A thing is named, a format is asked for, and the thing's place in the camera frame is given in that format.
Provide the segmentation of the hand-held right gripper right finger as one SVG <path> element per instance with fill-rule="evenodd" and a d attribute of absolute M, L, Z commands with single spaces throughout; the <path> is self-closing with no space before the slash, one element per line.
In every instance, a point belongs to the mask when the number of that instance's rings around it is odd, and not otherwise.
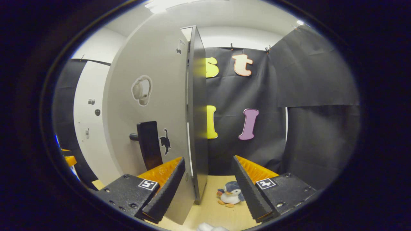
<path fill-rule="evenodd" d="M 252 218 L 267 222 L 303 206 L 317 191 L 295 174 L 277 174 L 235 155 L 232 169 Z"/>

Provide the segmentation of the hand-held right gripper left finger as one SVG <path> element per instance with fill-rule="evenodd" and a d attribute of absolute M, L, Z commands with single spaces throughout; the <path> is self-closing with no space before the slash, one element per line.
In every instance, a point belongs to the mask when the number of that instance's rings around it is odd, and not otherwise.
<path fill-rule="evenodd" d="M 178 157 L 139 176 L 125 174 L 96 192 L 96 196 L 129 216 L 159 223 L 167 212 L 185 173 Z"/>

